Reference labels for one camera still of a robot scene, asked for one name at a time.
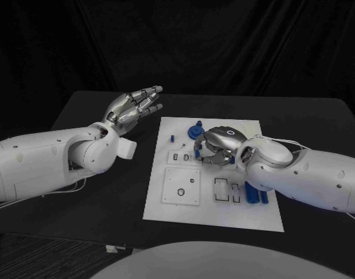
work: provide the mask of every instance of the blue component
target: blue component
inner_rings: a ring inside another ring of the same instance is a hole
[[[258,203],[259,202],[259,195],[258,190],[245,182],[245,194],[246,194],[246,202],[247,203]]]
[[[263,204],[269,203],[266,192],[265,192],[265,191],[259,191],[259,193],[260,193],[260,200],[262,200],[262,203],[263,203]]]
[[[203,134],[203,133],[204,133],[204,131],[203,131],[203,128],[201,128],[201,122],[198,121],[198,122],[196,122],[196,125],[191,126],[191,127],[188,128],[188,130],[187,130],[187,136],[188,136],[191,139],[196,140],[197,136],[198,136],[200,134]]]

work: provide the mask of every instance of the black backdrop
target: black backdrop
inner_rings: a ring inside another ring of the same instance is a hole
[[[46,131],[73,91],[155,84],[355,113],[355,1],[0,2],[0,140]]]

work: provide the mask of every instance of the humanoid robot arm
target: humanoid robot arm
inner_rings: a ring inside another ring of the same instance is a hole
[[[355,158],[310,149],[291,153],[268,137],[256,135],[246,139],[230,127],[206,131],[194,146],[203,140],[206,147],[217,151],[213,157],[197,160],[223,165],[233,156],[237,172],[258,190],[273,189],[318,208],[355,213]]]
[[[102,121],[89,127],[1,141],[0,202],[43,195],[105,172],[116,156],[131,159],[136,143],[119,136],[161,108],[161,104],[149,106],[161,90],[154,86],[122,94],[108,106]],[[69,161],[77,168],[69,168]]]

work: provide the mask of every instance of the floor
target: floor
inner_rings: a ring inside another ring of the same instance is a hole
[[[132,253],[106,253],[105,245],[4,235],[0,241],[0,278],[84,279]]]

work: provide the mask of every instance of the black table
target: black table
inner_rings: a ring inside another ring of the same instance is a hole
[[[51,130],[100,120],[113,92],[73,94]],[[159,117],[259,120],[262,134],[355,157],[355,117],[338,99],[161,94],[164,107],[123,136],[132,160],[86,180],[82,191],[35,197],[0,211],[0,233],[132,248],[181,241],[235,242],[285,252],[355,276],[355,220],[276,193],[285,232],[142,220]]]

